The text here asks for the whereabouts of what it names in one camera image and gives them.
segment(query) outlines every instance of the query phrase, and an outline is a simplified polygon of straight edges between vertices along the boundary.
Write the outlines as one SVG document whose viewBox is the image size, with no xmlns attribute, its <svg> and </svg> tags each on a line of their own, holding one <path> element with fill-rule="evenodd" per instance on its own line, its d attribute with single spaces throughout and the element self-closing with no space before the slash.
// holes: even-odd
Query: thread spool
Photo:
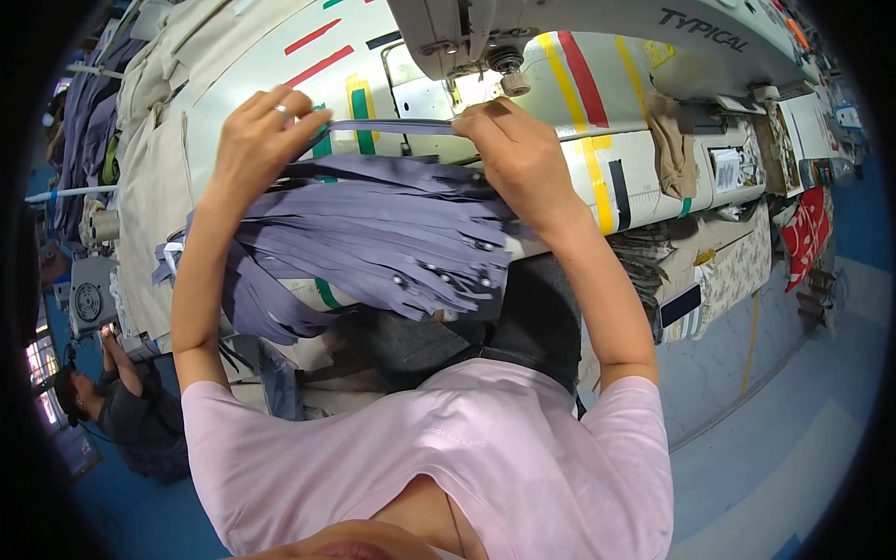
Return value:
<svg viewBox="0 0 896 560">
<path fill-rule="evenodd" d="M 94 212 L 88 219 L 90 237 L 97 243 L 118 239 L 118 211 Z"/>
</svg>

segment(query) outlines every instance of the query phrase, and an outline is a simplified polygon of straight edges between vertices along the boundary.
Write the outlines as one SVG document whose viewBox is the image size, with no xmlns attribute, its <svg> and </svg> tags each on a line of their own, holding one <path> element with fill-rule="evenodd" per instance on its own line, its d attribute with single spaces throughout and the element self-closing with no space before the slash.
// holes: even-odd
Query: typical logo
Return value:
<svg viewBox="0 0 896 560">
<path fill-rule="evenodd" d="M 697 18 L 691 18 L 689 20 L 687 19 L 686 14 L 668 8 L 660 8 L 660 10 L 665 12 L 666 15 L 663 16 L 663 19 L 659 20 L 659 25 L 666 25 L 672 18 L 677 16 L 678 23 L 675 24 L 677 30 L 684 28 L 686 25 L 690 25 L 691 29 L 687 30 L 688 33 L 696 33 L 699 31 L 700 33 L 703 33 L 703 36 L 706 39 L 712 39 L 720 45 L 728 45 L 738 53 L 744 52 L 744 47 L 749 45 L 746 41 L 741 42 L 740 38 L 736 37 L 734 33 L 720 29 L 709 22 Z"/>
</svg>

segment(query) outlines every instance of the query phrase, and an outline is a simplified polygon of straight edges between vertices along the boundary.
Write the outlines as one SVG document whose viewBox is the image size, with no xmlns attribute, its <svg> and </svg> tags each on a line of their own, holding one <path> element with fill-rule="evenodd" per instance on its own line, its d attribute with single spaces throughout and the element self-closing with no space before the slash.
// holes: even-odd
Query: dark pants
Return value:
<svg viewBox="0 0 896 560">
<path fill-rule="evenodd" d="M 497 326 L 481 321 L 411 321 L 358 306 L 337 332 L 365 354 L 392 391 L 415 389 L 430 375 L 470 358 L 526 366 L 575 394 L 582 351 L 579 305 L 551 253 L 510 265 Z"/>
</svg>

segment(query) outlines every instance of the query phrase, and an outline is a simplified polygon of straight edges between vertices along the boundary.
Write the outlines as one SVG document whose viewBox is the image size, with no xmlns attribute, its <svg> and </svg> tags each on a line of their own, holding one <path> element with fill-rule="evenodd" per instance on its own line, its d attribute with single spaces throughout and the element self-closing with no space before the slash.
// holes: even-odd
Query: red cushion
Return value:
<svg viewBox="0 0 896 560">
<path fill-rule="evenodd" d="M 831 224 L 824 211 L 824 188 L 809 189 L 803 193 L 793 218 L 781 230 L 790 253 L 790 283 L 784 291 L 789 292 L 803 281 L 830 233 Z"/>
</svg>

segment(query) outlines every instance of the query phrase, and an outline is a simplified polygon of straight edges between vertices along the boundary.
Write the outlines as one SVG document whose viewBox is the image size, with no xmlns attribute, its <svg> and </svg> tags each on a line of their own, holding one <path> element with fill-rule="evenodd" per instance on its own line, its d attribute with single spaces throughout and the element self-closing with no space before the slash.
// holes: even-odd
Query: plastic bottle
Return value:
<svg viewBox="0 0 896 560">
<path fill-rule="evenodd" d="M 804 188 L 814 186 L 846 186 L 862 180 L 862 166 L 845 158 L 801 159 L 799 179 Z"/>
</svg>

